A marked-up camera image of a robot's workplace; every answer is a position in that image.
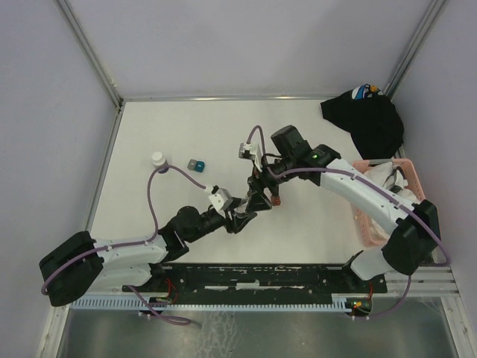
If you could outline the red Sat pill box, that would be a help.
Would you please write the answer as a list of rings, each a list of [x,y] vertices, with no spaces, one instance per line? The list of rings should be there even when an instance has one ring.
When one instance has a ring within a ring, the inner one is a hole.
[[[271,202],[274,206],[279,206],[281,204],[280,197],[272,196],[271,197]]]

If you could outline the clear pill bottle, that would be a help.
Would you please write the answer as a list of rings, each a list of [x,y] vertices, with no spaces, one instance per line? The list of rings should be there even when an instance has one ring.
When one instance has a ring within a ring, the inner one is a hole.
[[[237,216],[249,216],[253,214],[253,211],[248,208],[248,203],[246,207],[240,207],[235,209]]]

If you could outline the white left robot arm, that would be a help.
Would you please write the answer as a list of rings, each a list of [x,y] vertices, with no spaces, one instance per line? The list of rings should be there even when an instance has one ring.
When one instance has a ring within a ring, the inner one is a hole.
[[[144,286],[156,291],[165,282],[156,265],[177,260],[189,252],[190,243],[219,228],[239,233],[256,216],[234,208],[220,214],[214,207],[201,213],[185,206],[165,227],[137,238],[94,239],[87,230],[77,232],[40,260],[41,293],[52,306],[61,307],[91,289]]]

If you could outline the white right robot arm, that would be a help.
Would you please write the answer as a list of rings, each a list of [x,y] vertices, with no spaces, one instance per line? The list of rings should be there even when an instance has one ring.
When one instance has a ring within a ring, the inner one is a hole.
[[[267,161],[263,143],[248,139],[240,146],[239,157],[253,162],[247,211],[269,210],[277,202],[279,185],[299,178],[340,195],[389,234],[385,244],[360,251],[347,262],[341,276],[348,290],[358,292],[372,278],[390,271],[411,276],[441,244],[432,202],[414,203],[379,186],[329,146],[312,148],[293,125],[271,139],[279,152],[273,163]]]

